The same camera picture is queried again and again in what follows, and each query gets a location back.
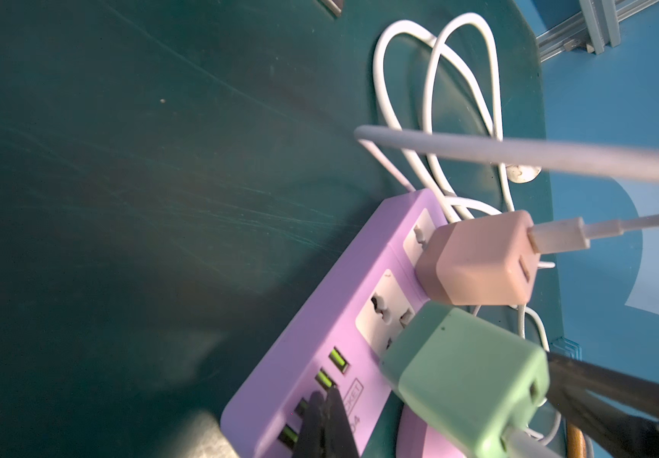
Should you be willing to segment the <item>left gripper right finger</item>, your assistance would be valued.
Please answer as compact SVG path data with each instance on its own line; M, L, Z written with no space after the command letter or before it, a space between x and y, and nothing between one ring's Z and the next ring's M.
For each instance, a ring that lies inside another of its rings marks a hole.
M327 392L323 406L323 456L327 458L359 458L354 434L336 387Z

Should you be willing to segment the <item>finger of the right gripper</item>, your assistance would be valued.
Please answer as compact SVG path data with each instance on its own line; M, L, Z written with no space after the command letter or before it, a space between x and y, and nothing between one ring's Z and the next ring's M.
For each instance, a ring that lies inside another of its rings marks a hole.
M547 362L547 399L578 426L600 427L621 413L602 398L659 419L659 384L557 353L549 352Z
M566 419L613 457L659 457L659 419L606 398L601 400L621 413L600 427L580 427Z

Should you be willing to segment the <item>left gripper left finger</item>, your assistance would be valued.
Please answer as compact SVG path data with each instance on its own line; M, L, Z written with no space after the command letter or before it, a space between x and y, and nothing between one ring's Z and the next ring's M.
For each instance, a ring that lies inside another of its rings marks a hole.
M304 410L303 423L292 454L293 458L320 458L324 456L324 403L320 391L314 391Z

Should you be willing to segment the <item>purple power strip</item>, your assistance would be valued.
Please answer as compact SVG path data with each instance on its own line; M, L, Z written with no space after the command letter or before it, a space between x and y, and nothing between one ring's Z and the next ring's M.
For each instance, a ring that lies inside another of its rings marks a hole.
M415 264L445 223L428 189L383 200L226 405L239 456L291 456L304 405L329 387L365 450L392 391L379 360L429 301Z

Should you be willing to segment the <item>green USB charger adapter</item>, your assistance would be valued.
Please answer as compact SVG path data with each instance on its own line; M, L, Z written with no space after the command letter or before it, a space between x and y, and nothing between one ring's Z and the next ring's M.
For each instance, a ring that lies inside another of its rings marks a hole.
M427 303L381 358L396 395L467 457L551 457L526 433L547 354L463 310Z

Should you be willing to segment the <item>pink USB charger adapter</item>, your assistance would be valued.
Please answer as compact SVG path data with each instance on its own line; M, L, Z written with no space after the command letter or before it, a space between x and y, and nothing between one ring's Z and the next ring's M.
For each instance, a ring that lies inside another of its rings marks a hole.
M531 299L541 255L526 211L467 219L442 226L415 265L428 297L446 305L525 305Z

